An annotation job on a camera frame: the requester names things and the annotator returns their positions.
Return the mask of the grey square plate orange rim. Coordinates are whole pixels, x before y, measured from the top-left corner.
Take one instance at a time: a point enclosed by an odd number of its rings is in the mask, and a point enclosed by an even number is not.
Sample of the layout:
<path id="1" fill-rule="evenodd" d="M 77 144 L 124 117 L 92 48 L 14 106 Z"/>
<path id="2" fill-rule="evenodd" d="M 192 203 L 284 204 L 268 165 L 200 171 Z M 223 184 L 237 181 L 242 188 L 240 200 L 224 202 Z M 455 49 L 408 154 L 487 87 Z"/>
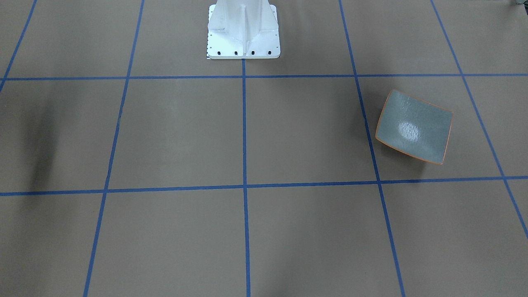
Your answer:
<path id="1" fill-rule="evenodd" d="M 400 90 L 391 90 L 383 105 L 375 138 L 408 156 L 443 164 L 454 114 Z"/>

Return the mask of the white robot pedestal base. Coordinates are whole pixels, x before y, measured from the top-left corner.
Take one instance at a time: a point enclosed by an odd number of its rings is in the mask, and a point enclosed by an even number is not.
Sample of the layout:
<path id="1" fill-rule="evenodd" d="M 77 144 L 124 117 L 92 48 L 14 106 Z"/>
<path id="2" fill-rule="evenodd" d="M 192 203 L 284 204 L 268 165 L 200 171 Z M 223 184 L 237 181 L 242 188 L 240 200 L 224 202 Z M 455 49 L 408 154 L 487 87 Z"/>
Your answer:
<path id="1" fill-rule="evenodd" d="M 267 0 L 218 0 L 209 6 L 208 59 L 277 59 L 277 8 Z"/>

